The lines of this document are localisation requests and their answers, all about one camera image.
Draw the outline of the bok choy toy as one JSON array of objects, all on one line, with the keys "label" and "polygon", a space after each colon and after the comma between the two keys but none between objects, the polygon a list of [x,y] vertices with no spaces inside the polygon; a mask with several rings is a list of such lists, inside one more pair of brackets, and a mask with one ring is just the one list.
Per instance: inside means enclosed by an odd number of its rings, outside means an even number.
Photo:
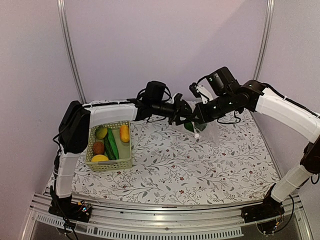
[{"label": "bok choy toy", "polygon": [[183,124],[184,128],[186,130],[188,130],[189,132],[194,133],[194,137],[196,139],[200,138],[200,133],[202,133],[206,128],[207,128],[207,124],[206,123],[198,123],[198,122],[185,122]]}]

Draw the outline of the clear zip top bag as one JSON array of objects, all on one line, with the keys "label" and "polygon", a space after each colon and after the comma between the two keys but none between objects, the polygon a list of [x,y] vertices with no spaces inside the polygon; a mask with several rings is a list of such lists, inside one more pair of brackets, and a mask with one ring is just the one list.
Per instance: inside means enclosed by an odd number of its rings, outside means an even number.
[{"label": "clear zip top bag", "polygon": [[220,144],[220,133],[215,121],[209,123],[193,123],[194,137],[197,140],[208,141],[214,147]]}]

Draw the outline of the green plastic basket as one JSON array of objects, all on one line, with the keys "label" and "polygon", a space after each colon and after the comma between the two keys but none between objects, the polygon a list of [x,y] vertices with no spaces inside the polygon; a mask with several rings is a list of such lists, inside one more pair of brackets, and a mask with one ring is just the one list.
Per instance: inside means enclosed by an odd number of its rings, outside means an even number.
[{"label": "green plastic basket", "polygon": [[85,163],[94,172],[132,168],[130,123],[119,121],[92,127]]}]

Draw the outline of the green yellow mango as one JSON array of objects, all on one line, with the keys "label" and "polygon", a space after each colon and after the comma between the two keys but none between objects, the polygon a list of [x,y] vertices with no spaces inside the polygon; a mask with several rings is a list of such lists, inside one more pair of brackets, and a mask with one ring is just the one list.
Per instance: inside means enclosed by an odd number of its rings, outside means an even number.
[{"label": "green yellow mango", "polygon": [[97,140],[103,140],[107,134],[108,128],[103,125],[98,126],[95,130],[95,137]]}]

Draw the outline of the brown kiwi toy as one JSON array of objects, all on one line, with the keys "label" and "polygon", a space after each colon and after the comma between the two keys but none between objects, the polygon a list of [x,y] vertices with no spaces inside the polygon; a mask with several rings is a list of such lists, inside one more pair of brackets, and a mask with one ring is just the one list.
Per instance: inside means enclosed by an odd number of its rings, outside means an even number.
[{"label": "brown kiwi toy", "polygon": [[105,154],[105,146],[102,142],[96,141],[92,147],[94,155],[104,155]]}]

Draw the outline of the yellow lemon toy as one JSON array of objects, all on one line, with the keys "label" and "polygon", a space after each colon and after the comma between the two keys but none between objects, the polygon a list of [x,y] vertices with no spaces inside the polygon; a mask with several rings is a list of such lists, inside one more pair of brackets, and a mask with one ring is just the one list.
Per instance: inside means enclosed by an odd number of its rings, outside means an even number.
[{"label": "yellow lemon toy", "polygon": [[91,159],[92,163],[107,162],[109,158],[103,154],[94,155]]}]

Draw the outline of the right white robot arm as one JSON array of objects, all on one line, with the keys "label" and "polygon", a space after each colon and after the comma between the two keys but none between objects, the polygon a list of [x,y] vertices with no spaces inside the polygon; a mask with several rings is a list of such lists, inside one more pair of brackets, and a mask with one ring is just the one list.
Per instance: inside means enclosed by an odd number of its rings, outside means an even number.
[{"label": "right white robot arm", "polygon": [[278,203],[301,187],[312,175],[320,172],[320,117],[305,107],[280,95],[271,85],[249,80],[240,85],[237,81],[224,86],[213,98],[199,83],[189,87],[193,95],[201,98],[195,107],[196,120],[208,123],[224,117],[227,113],[242,109],[267,116],[303,136],[308,144],[296,166],[291,168],[265,196],[259,206],[262,218],[269,218],[278,210]]}]

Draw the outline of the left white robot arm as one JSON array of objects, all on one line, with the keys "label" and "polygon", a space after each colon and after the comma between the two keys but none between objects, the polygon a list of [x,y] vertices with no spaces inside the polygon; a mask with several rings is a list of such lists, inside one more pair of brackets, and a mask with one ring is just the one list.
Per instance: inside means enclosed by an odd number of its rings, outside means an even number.
[{"label": "left white robot arm", "polygon": [[72,101],[60,123],[59,133],[53,138],[58,144],[54,160],[54,184],[50,188],[51,197],[58,198],[55,209],[63,217],[70,217],[75,211],[74,205],[66,198],[72,195],[76,163],[88,146],[90,128],[105,123],[141,121],[152,115],[166,117],[170,124],[180,125],[182,118],[189,119],[192,114],[192,108],[180,93],[174,95],[173,102],[143,97],[99,104]]}]

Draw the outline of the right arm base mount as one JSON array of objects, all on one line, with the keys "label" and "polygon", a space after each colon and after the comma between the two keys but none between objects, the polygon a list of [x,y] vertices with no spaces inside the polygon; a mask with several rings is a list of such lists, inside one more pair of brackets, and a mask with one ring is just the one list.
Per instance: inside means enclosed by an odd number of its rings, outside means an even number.
[{"label": "right arm base mount", "polygon": [[246,206],[241,209],[241,217],[245,223],[265,220],[280,216],[285,213],[281,202],[277,202],[270,195],[267,195],[262,203]]}]

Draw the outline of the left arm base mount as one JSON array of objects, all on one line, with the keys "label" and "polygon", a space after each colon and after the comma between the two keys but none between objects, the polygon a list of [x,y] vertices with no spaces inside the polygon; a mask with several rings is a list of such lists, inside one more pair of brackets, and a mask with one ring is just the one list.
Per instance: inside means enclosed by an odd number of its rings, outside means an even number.
[{"label": "left arm base mount", "polygon": [[65,198],[53,196],[48,212],[66,220],[88,223],[92,214],[92,205],[84,200],[73,203],[72,196]]}]

